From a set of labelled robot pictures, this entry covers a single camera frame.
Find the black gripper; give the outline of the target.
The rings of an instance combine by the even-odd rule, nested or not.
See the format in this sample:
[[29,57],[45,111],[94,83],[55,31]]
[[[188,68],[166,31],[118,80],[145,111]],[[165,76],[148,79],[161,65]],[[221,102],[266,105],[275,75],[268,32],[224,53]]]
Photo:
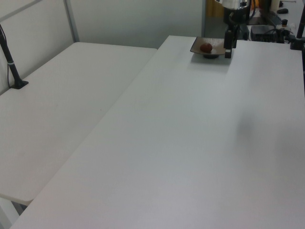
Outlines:
[[226,32],[224,37],[225,58],[230,59],[232,56],[232,48],[236,48],[238,26],[241,32],[246,32],[246,23],[248,20],[249,7],[237,10],[224,8],[223,21],[226,24]]

